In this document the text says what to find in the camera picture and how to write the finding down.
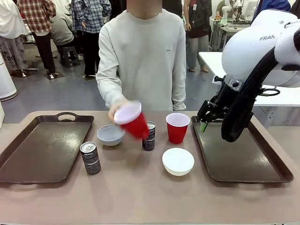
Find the tray handle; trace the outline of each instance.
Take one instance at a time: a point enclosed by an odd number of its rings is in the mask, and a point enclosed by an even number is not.
[[[71,116],[74,116],[75,119],[74,120],[70,120],[70,119],[59,120],[59,117],[63,116],[63,115],[71,115]],[[64,122],[64,121],[75,121],[75,120],[80,119],[82,116],[79,116],[73,112],[61,112],[61,113],[58,113],[57,115],[55,115],[55,117],[56,117],[57,121]]]

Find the gray bowl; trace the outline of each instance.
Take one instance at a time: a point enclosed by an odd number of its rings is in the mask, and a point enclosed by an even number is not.
[[[111,124],[100,128],[97,137],[103,145],[115,146],[123,140],[124,134],[125,131],[119,126]]]

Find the can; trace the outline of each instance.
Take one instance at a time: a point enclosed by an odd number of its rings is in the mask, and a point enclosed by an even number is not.
[[[155,123],[152,121],[147,122],[149,129],[149,136],[142,140],[142,148],[145,151],[152,151],[155,147]]]
[[[86,172],[96,174],[101,170],[100,159],[98,156],[97,145],[94,142],[86,142],[80,146]]]

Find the blurred red cup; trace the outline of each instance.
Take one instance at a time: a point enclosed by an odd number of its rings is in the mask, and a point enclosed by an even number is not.
[[[139,101],[122,105],[114,115],[114,122],[137,139],[146,139],[149,135],[142,104]]]
[[[171,113],[166,117],[169,141],[180,144],[186,135],[190,118],[182,113]]]

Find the tray handle hole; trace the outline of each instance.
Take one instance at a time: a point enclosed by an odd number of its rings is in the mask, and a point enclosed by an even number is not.
[[[71,120],[71,121],[74,121],[75,120],[75,116],[73,115],[61,115],[58,117],[58,120],[59,121],[62,121],[62,120]]]

